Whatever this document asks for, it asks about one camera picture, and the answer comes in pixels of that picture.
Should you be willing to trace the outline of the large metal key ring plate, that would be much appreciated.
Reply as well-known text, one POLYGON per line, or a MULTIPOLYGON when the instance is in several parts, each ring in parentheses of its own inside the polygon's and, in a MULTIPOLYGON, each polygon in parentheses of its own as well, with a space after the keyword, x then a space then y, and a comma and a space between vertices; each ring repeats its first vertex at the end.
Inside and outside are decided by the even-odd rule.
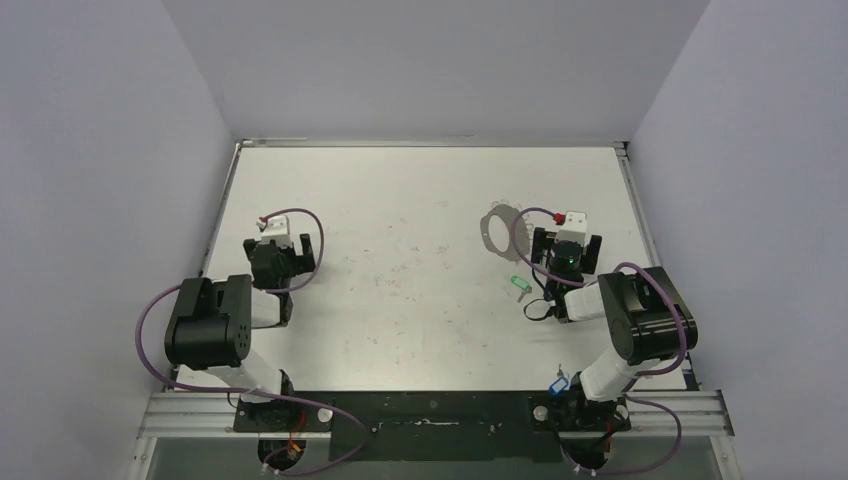
POLYGON ((505 199, 491 203, 479 222, 480 237, 487 251, 511 262, 517 262, 520 254, 529 256, 533 224, 527 215, 518 216, 522 210, 520 204, 505 199))

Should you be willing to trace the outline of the green tagged key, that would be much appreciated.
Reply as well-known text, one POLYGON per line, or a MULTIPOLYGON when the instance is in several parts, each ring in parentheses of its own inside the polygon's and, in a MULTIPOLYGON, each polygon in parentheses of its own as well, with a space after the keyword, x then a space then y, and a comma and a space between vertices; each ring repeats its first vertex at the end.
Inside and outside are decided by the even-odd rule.
POLYGON ((532 292, 532 285, 523 277, 518 275, 513 275, 510 277, 510 282, 512 285, 517 287, 520 291, 517 302, 520 303, 526 295, 532 292))

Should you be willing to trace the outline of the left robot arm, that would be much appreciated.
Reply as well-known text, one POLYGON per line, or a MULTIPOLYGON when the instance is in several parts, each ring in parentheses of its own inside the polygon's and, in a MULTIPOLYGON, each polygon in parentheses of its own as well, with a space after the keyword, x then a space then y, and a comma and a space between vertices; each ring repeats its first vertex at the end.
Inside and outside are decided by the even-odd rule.
POLYGON ((277 431, 296 422, 299 405, 285 372, 252 347, 252 334, 289 324, 287 289, 294 277, 316 270, 310 236, 301 234, 299 241, 296 248, 288 234, 246 239, 248 274, 184 280, 164 337, 171 363, 205 371, 237 389, 241 400, 260 403, 260 418, 277 431))

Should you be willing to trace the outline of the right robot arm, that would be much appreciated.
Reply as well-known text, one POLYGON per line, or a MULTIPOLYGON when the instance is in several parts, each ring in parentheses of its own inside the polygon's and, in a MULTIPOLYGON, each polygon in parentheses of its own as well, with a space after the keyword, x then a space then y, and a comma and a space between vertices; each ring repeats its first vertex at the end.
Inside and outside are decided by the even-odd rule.
POLYGON ((678 366, 698 341, 693 315, 667 272, 627 264, 597 274, 602 238, 582 231, 537 227, 529 260, 542 288, 544 319, 560 323, 603 320, 607 347, 569 382, 578 392, 565 402, 568 421, 593 427, 605 415, 604 402, 622 396, 640 378, 678 366))

